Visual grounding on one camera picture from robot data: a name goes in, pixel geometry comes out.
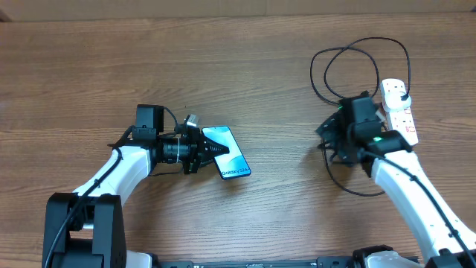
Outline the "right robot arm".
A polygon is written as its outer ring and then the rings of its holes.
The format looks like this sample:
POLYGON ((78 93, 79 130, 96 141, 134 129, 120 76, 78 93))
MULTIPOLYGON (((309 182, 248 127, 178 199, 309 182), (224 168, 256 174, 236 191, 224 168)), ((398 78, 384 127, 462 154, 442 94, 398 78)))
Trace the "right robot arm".
POLYGON ((326 164, 364 172, 387 194, 420 247, 425 267, 474 267, 475 232, 451 210, 426 176, 413 148, 396 130, 385 130, 367 92, 343 98, 317 128, 326 164))

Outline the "blue Samsung Galaxy smartphone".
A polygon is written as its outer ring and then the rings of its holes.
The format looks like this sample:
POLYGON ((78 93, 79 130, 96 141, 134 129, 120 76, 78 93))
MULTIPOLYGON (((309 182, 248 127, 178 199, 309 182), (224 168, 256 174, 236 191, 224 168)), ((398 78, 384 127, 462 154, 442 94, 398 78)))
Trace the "blue Samsung Galaxy smartphone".
POLYGON ((227 153, 214 157, 222 179, 229 180, 251 175, 251 169, 229 126, 205 127, 202 133, 209 140, 228 148, 227 153))

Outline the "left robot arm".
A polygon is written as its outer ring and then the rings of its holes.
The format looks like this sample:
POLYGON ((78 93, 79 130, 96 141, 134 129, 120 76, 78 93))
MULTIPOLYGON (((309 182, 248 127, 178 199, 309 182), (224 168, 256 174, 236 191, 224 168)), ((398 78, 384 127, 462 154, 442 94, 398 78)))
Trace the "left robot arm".
POLYGON ((112 143, 108 162, 71 193, 47 201, 43 267, 159 267, 158 257, 126 248, 123 206, 136 186, 153 176, 159 163, 180 164, 196 173, 229 147, 212 141, 188 115, 172 133, 164 132, 165 106, 139 104, 135 124, 112 143))

